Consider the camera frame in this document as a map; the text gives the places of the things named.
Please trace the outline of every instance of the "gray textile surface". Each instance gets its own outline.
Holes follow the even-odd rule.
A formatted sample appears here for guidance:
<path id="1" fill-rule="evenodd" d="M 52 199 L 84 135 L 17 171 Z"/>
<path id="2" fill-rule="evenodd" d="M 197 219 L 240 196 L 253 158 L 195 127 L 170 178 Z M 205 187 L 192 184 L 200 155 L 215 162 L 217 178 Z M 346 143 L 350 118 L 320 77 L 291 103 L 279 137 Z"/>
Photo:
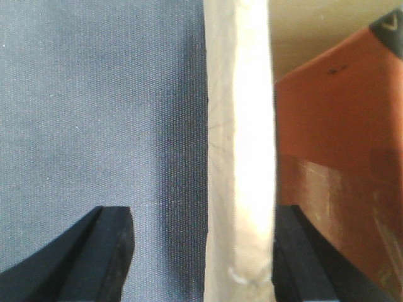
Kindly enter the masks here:
<path id="1" fill-rule="evenodd" d="M 201 301 L 202 0 L 0 1 L 0 272 L 96 205 L 129 205 L 122 301 Z"/>

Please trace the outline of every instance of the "black rubber piece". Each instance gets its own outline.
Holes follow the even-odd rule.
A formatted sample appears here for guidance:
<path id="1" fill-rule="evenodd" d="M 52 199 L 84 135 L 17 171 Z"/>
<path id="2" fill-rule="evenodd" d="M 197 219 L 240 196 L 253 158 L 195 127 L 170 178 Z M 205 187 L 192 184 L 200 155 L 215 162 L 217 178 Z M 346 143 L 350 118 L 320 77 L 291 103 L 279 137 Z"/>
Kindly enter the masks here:
<path id="1" fill-rule="evenodd" d="M 277 302 L 393 302 L 343 257 L 298 206 L 276 212 L 273 283 Z"/>
<path id="2" fill-rule="evenodd" d="M 339 301 L 293 208 L 277 208 L 275 238 L 273 282 L 278 302 Z"/>
<path id="3" fill-rule="evenodd" d="M 0 274 L 1 302 L 119 302 L 134 251 L 129 208 L 96 207 Z"/>

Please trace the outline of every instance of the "beige background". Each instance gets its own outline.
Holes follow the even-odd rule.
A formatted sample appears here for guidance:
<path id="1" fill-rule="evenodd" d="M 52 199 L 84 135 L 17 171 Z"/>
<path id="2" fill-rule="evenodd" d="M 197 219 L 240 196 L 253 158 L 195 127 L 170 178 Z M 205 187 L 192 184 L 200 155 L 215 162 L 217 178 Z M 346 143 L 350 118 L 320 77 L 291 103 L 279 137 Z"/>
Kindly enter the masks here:
<path id="1" fill-rule="evenodd" d="M 402 0 L 271 0 L 275 79 L 402 3 Z"/>

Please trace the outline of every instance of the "wooden surface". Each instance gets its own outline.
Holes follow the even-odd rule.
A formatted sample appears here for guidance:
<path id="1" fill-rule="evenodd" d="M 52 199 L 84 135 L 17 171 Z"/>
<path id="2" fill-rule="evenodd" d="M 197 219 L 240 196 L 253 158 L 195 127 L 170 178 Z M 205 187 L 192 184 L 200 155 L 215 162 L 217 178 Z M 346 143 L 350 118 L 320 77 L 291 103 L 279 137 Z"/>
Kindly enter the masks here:
<path id="1" fill-rule="evenodd" d="M 266 1 L 205 0 L 206 302 L 271 302 L 275 131 Z"/>
<path id="2" fill-rule="evenodd" d="M 403 301 L 402 80 L 403 61 L 366 28 L 276 84 L 282 202 L 299 204 L 396 301 Z"/>

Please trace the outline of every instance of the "crumpled white paper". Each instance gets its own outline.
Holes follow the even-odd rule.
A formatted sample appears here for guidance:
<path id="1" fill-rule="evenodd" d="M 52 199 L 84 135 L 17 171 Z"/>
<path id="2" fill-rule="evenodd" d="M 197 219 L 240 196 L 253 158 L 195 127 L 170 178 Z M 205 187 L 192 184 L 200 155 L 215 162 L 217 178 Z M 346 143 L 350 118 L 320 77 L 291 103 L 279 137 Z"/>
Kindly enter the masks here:
<path id="1" fill-rule="evenodd" d="M 266 0 L 205 0 L 205 302 L 271 302 L 275 113 Z"/>

